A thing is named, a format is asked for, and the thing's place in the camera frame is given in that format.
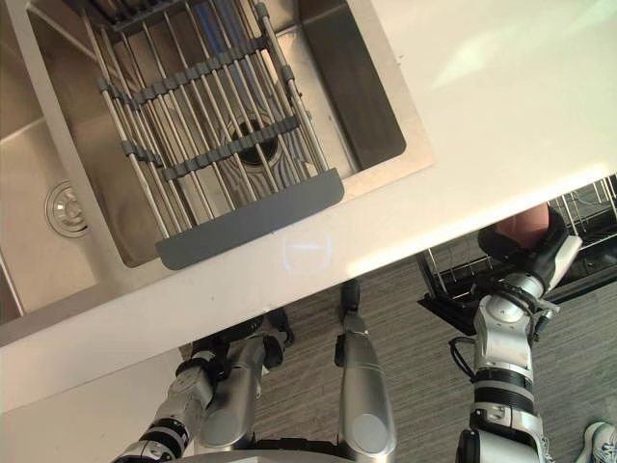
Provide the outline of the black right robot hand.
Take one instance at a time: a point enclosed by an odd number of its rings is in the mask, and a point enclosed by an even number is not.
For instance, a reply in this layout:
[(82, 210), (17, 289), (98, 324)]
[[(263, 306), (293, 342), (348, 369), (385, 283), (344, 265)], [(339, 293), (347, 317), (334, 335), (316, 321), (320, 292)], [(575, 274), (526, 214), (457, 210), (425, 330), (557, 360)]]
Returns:
[(545, 292), (557, 286), (582, 246), (546, 203), (481, 229), (477, 240), (486, 255), (532, 275)]

